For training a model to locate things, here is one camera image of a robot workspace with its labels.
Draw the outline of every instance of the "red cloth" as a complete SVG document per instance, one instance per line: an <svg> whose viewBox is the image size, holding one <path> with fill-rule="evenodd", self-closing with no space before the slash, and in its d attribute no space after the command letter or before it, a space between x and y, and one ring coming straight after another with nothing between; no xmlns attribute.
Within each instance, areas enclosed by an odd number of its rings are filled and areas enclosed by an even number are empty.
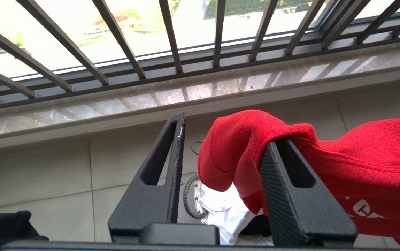
<svg viewBox="0 0 400 251"><path fill-rule="evenodd" d="M217 191L234 182L253 213L266 209L260 161L268 142L287 135L354 216L360 233L395 237L400 244L400 119L370 122L323 141L311 124L287 125L259 110L221 117L200 148L201 181Z"/></svg>

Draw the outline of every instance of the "tile grout line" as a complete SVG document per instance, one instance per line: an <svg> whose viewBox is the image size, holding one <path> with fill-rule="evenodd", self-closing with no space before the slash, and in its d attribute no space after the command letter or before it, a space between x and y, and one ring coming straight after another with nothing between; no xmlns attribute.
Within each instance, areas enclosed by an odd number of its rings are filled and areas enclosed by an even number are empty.
<svg viewBox="0 0 400 251"><path fill-rule="evenodd" d="M96 229L95 229L95 201L93 200L93 176L92 176L92 155L89 138L89 168L90 168L90 192L92 193L92 216L93 216L93 239L96 242Z"/></svg>
<svg viewBox="0 0 400 251"><path fill-rule="evenodd" d="M197 172L182 173L182 175L194 174L194 173L197 173ZM95 189L95 190L90 190L90 191L76 192L76 193L72 193L72 194L65 194L65 195L60 195L60 196L55 196L55 197L49 197L49 198L40 199L40 200L31 200L31 201L25 201L25 202L21 202L21 203L9 204L9 205L0 206L0 208L10 207L10 206L17 206L17 205L22 205L22 204L32 203L32 202L38 202L38 201L42 201L42 200L57 199L57 198L61 198L61 197L71 196L71 195L83 194L83 193L86 193L86 192L91 192L91 193L92 193L92 205L93 205L93 192L95 192L95 191L101 191L101 190L105 190L105 189L112 189L112 188L127 186L127 185L130 185L130 183L129 183L129 184L122 184L122 185L116 185L116 186L106 187L106 188L101 188L101 189Z"/></svg>
<svg viewBox="0 0 400 251"><path fill-rule="evenodd" d="M337 97L335 97L335 101L337 102L338 110L340 111L340 115L341 115L342 122L344 123L345 132L348 132L348 130L347 130L347 125L345 124L344 116L342 115L341 107L340 107L340 105L339 105L339 102L338 102L338 98L337 98Z"/></svg>

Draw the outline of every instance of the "metal railing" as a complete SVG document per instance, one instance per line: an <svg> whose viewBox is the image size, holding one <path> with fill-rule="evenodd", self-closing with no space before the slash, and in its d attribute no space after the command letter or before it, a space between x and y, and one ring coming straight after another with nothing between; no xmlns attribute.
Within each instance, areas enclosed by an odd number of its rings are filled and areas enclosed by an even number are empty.
<svg viewBox="0 0 400 251"><path fill-rule="evenodd" d="M315 32L306 33L325 0L314 0L294 35L264 40L278 0L268 0L254 42L222 47L225 0L216 1L214 48L179 54L168 0L159 0L171 56L138 62L104 0L92 0L129 62L96 67L34 0L17 0L86 69L55 74L0 34L0 48L43 77L13 81L0 74L0 108L400 42L395 0L369 23L351 24L370 0L340 0Z"/></svg>

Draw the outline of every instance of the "red sweatshirt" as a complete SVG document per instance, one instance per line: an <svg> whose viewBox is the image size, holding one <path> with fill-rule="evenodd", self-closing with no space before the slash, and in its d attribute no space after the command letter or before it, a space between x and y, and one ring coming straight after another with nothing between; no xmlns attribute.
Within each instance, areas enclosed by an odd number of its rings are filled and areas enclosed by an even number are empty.
<svg viewBox="0 0 400 251"><path fill-rule="evenodd" d="M253 213L266 209L260 161L267 143L283 136L353 216L360 233L394 237L400 244L400 119L370 122L322 141L311 124L287 125L259 110L221 117L200 148L201 181L217 191L234 182Z"/></svg>

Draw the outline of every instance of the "white fabric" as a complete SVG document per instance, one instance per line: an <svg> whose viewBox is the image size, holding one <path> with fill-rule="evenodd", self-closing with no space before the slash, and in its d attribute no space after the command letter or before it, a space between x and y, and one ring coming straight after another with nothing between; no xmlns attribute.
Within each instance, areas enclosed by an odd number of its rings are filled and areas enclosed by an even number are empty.
<svg viewBox="0 0 400 251"><path fill-rule="evenodd" d="M208 210L208 224L219 228L221 245L235 245L239 233L256 217L240 199L234 184L225 192L202 184L200 203Z"/></svg>

